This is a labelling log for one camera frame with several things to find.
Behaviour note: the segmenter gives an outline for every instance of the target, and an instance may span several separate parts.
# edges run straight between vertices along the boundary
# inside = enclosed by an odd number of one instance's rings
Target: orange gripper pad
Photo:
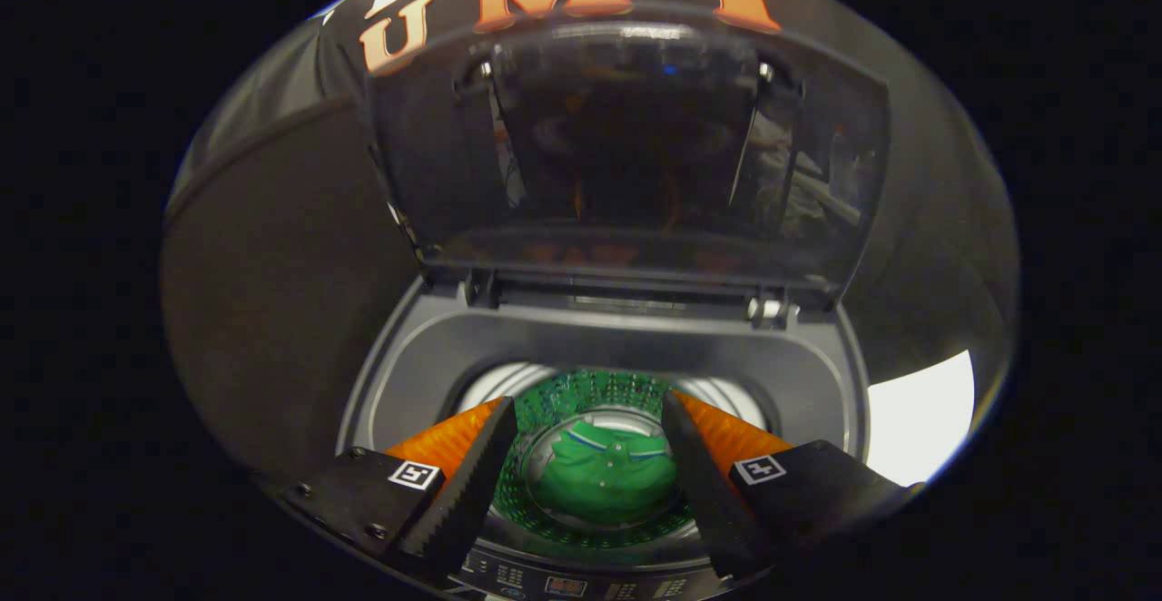
[[[446,486],[464,462],[485,422],[503,398],[486,401],[475,408],[469,408],[459,415],[418,432],[400,444],[388,449],[388,456],[414,460],[424,465],[436,465],[444,471]]]
[[[686,412],[698,428],[702,442],[710,452],[723,478],[730,480],[730,468],[737,460],[746,460],[787,451],[792,445],[762,429],[748,424],[730,413],[719,410],[710,403],[698,401],[693,396],[674,391]]]

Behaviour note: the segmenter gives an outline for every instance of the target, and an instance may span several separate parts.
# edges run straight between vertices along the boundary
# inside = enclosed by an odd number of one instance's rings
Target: green shirt
[[[537,481],[537,501],[588,522],[617,525],[644,520],[673,495],[676,470],[666,438],[578,422],[553,444]]]

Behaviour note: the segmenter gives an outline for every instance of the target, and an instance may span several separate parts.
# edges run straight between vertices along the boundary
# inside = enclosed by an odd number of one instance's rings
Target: lid hinge
[[[752,329],[787,329],[798,313],[799,307],[790,302],[787,288],[760,287],[746,301],[746,319]]]
[[[476,308],[496,309],[501,305],[501,285],[495,270],[468,270],[464,278],[464,300]]]

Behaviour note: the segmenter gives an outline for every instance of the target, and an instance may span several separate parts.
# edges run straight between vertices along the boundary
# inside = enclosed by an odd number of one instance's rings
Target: black background
[[[172,371],[157,296],[162,209],[200,121],[332,1],[12,2],[8,167],[34,174],[38,212],[12,226],[33,266],[9,296],[33,357],[10,382],[14,598],[411,595],[230,467]],[[1138,421],[1159,379],[1136,279],[1157,227],[1149,0],[840,1],[937,72],[991,145],[1020,231],[1021,353],[994,423],[928,494],[752,596],[1157,598],[1141,566],[1157,510],[1132,500],[1159,460]]]

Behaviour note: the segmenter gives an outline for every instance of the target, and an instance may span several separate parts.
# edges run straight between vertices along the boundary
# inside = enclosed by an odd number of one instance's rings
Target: control panel
[[[694,600],[730,589],[710,565],[667,574],[552,571],[500,557],[475,546],[452,579],[511,601]]]

